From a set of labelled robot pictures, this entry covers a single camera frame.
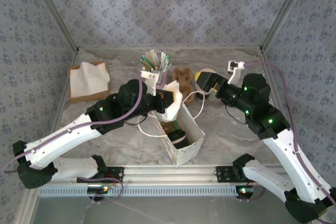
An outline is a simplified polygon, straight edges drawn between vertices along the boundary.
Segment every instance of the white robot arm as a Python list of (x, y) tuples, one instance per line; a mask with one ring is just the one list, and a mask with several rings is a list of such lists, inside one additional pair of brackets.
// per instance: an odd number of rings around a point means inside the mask
[[(235, 62), (235, 66), (243, 69), (244, 65)], [(229, 81), (216, 73), (203, 72), (197, 76), (197, 84), (202, 90), (214, 88), (216, 97), (225, 105), (244, 112), (248, 127), (275, 153), (291, 180), (267, 169), (248, 154), (233, 162), (236, 177), (253, 180), (267, 188), (285, 203), (288, 211), (301, 223), (320, 217), (332, 205), (332, 199), (336, 199), (336, 188), (332, 188), (321, 178), (300, 147), (295, 151), (293, 131), (289, 123), (279, 110), (268, 103), (270, 87), (265, 78), (260, 74), (248, 74), (243, 86), (239, 88), (234, 86), (237, 78)], [(156, 90), (156, 95), (153, 96), (153, 93), (146, 93), (146, 88), (141, 92), (139, 90), (137, 80), (131, 80), (120, 87), (118, 94), (98, 101), (86, 113), (57, 132), (33, 143), (15, 143), (13, 150), (19, 162), (18, 174), (26, 188), (36, 188), (51, 180), (64, 178), (104, 178), (107, 167), (100, 156), (87, 159), (59, 156), (87, 140), (122, 127), (124, 121), (131, 117), (145, 115), (152, 110), (164, 113), (174, 102), (171, 92)], [(138, 92), (142, 94), (141, 97), (136, 96)], [(137, 108), (122, 120), (113, 121), (133, 109), (134, 97), (140, 97)], [(298, 152), (321, 187), (307, 174), (298, 159)]]
[[(236, 75), (243, 68), (242, 62), (230, 61), (228, 71), (234, 74), (230, 80), (216, 73), (201, 72), (196, 74), (196, 81), (202, 90), (207, 92), (213, 88), (215, 97), (245, 114), (248, 127), (274, 152), (291, 181), (270, 171), (248, 154), (233, 162), (233, 173), (238, 180), (253, 180), (274, 193), (301, 223), (317, 219), (328, 207), (336, 205), (336, 188), (317, 173), (295, 142), (284, 115), (269, 104), (270, 86), (265, 78), (251, 73), (244, 77), (242, 87), (234, 85), (239, 79)], [(231, 175), (224, 174), (222, 180), (225, 176), (229, 179)]]
[(126, 120), (135, 116), (150, 111), (177, 113), (171, 111), (172, 92), (156, 90), (153, 95), (147, 91), (143, 82), (130, 80), (118, 93), (96, 102), (86, 113), (49, 136), (32, 143), (14, 143), (15, 159), (19, 162), (17, 171), (24, 186), (32, 189), (64, 178), (104, 178), (107, 167), (101, 156), (86, 159), (59, 156), (85, 141), (122, 127)]

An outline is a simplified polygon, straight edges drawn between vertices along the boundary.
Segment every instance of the patterned wallpaper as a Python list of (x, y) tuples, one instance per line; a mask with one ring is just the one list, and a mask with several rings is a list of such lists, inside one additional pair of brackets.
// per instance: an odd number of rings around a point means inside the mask
[[(0, 166), (12, 144), (49, 132), (73, 53), (40, 0), (0, 0)], [(12, 223), (23, 192), (0, 175), (0, 223)]]
[[(333, 187), (336, 187), (335, 39), (336, 1), (297, 0), (267, 52), (269, 59), (286, 74), (300, 145)], [(280, 79), (278, 83), (282, 94)]]
[(79, 47), (260, 45), (283, 0), (53, 0)]

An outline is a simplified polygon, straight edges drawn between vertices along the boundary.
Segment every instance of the gray marble table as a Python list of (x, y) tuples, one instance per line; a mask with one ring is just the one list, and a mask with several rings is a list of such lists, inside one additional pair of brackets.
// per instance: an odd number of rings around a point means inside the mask
[[(90, 53), (92, 54), (82, 52), (78, 62), (105, 60), (109, 65), (112, 92), (117, 92), (120, 85), (139, 76), (141, 69), (139, 57), (143, 53), (141, 49), (95, 50)], [(194, 72), (203, 68), (212, 68), (226, 78), (229, 78), (228, 60), (245, 62), (260, 60), (258, 50), (174, 49), (167, 50), (167, 53), (172, 55), (173, 66), (187, 65)], [(243, 75), (251, 72), (263, 73), (263, 68), (250, 67), (243, 72)], [(67, 101), (60, 126), (63, 127), (77, 118), (94, 103), (95, 101), (71, 104)], [(196, 115), (200, 108), (201, 103), (196, 100), (188, 107), (192, 115)], [(233, 108), (228, 110), (236, 118), (244, 120), (243, 113)], [(142, 128), (147, 133), (155, 135), (151, 120), (148, 118), (142, 123)], [(198, 155), (187, 163), (189, 165), (230, 164), (244, 153), (255, 156), (263, 164), (279, 164), (270, 149), (246, 125), (232, 119), (226, 113), (224, 105), (213, 95), (206, 100), (204, 110), (196, 119), (196, 123), (205, 132), (205, 138)], [(77, 146), (63, 157), (85, 158), (94, 154), (101, 155), (108, 165), (171, 164), (159, 138), (147, 137), (136, 126), (126, 124), (100, 138)]]

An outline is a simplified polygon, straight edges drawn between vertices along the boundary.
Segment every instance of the yellow object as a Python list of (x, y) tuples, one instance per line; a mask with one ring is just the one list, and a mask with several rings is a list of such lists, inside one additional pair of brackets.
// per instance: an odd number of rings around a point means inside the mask
[(141, 61), (141, 63), (144, 65), (145, 68), (147, 68), (148, 70), (151, 70), (151, 66), (149, 66), (149, 64), (145, 61)]
[(199, 78), (199, 75), (201, 74), (201, 71), (199, 71), (199, 72), (197, 72), (196, 74), (195, 74), (195, 81), (197, 81), (197, 79)]
[(155, 66), (155, 63), (152, 57), (152, 52), (148, 51), (147, 55), (149, 56), (149, 61), (152, 63), (153, 66)]
[(216, 82), (216, 84), (214, 85), (214, 90), (215, 90), (216, 93), (218, 92), (218, 90), (216, 89), (217, 85), (218, 85), (218, 82)]

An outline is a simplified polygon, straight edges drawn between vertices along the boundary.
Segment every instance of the white paper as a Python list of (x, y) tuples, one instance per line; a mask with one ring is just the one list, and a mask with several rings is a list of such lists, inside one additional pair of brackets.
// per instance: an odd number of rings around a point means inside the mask
[[(172, 144), (172, 141), (170, 141), (167, 136), (161, 137), (161, 140), (164, 143), (163, 146), (167, 150), (170, 160), (175, 167), (179, 167), (180, 165), (185, 164), (198, 154), (198, 151), (202, 146), (205, 134), (198, 127), (188, 108), (183, 103), (177, 114), (176, 120), (180, 125), (181, 129), (185, 131), (191, 145), (177, 150)], [(159, 121), (160, 120), (158, 118), (153, 119), (154, 129), (157, 135), (165, 135), (166, 133), (164, 132)]]
[(181, 107), (183, 95), (180, 92), (180, 84), (177, 81), (173, 81), (164, 86), (163, 90), (172, 91), (175, 94), (174, 102), (166, 108), (164, 114), (156, 113), (156, 117), (161, 122), (172, 122), (176, 119), (178, 110)]
[(70, 70), (71, 97), (82, 97), (108, 90), (110, 81), (105, 63), (94, 66), (82, 62), (79, 69)]

